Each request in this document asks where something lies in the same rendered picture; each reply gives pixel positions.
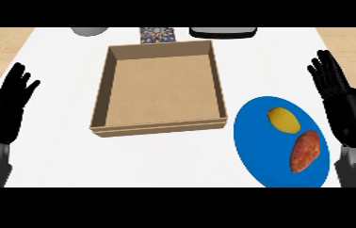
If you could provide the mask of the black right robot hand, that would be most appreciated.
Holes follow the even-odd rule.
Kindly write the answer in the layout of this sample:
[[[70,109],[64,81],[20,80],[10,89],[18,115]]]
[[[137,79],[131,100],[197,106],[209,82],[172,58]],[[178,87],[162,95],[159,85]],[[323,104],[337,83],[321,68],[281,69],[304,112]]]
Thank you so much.
[[[356,89],[329,50],[320,50],[308,66],[323,98],[333,134],[345,146],[356,148]]]

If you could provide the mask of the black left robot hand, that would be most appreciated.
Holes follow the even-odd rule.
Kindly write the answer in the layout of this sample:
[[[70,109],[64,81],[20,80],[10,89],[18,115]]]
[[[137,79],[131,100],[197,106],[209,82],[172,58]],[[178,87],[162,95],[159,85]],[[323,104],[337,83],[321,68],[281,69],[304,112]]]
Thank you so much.
[[[23,122],[24,108],[33,97],[41,81],[29,83],[32,74],[26,66],[15,63],[0,86],[0,143],[11,144]]]

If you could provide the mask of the yellow lemon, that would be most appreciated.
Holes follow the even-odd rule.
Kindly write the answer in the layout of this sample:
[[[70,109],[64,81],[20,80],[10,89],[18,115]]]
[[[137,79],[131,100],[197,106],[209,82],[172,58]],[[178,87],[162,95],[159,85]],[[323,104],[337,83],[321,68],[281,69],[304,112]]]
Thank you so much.
[[[284,107],[275,107],[268,111],[268,118],[274,128],[289,134],[301,131],[301,123],[293,112]]]

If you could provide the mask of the blue plate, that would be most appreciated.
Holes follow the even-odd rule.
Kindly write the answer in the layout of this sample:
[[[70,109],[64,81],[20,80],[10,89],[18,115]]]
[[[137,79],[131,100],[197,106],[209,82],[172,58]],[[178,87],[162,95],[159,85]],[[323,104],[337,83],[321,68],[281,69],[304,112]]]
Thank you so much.
[[[298,117],[301,131],[287,134],[270,121],[268,111],[287,108]],[[299,136],[315,131],[321,139],[321,155],[301,173],[293,173],[290,157]],[[265,187],[321,187],[330,172],[329,145],[312,117],[286,99],[265,96],[252,99],[243,106],[234,123],[234,140],[239,155],[250,174]]]

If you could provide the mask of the brown cardboard box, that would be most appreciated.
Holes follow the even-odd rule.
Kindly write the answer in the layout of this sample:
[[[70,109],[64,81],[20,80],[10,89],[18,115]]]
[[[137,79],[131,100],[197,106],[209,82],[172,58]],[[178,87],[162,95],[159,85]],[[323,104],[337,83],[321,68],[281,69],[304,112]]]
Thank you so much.
[[[227,120],[212,41],[107,49],[91,123],[100,137],[218,129]]]

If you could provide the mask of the speckled dark box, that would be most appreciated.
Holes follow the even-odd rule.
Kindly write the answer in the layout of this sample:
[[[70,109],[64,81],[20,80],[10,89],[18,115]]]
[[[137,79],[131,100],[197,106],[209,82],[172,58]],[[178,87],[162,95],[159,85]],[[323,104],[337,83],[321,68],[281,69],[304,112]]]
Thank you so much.
[[[141,27],[140,31],[143,43],[160,43],[176,41],[176,33],[172,27]]]

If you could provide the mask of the orange sweet potato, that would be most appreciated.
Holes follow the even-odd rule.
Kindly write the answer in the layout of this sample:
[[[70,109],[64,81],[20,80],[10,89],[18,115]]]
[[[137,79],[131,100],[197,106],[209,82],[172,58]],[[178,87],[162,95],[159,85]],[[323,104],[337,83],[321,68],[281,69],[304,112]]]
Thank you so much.
[[[317,131],[306,131],[298,138],[290,157],[293,173],[301,173],[321,155],[321,139]]]

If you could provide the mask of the grey round bowl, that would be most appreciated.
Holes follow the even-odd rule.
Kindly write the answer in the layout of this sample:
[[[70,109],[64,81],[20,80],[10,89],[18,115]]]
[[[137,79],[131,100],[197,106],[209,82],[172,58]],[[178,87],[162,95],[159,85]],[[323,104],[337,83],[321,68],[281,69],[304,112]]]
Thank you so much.
[[[73,27],[73,32],[83,37],[101,35],[107,31],[107,27]]]

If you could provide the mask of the black and grey appliance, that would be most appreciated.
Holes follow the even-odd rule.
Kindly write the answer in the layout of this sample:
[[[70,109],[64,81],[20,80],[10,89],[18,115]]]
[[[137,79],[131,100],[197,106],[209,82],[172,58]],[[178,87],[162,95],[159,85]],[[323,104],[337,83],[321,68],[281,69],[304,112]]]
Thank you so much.
[[[190,34],[205,39],[243,39],[256,35],[256,27],[191,27]]]

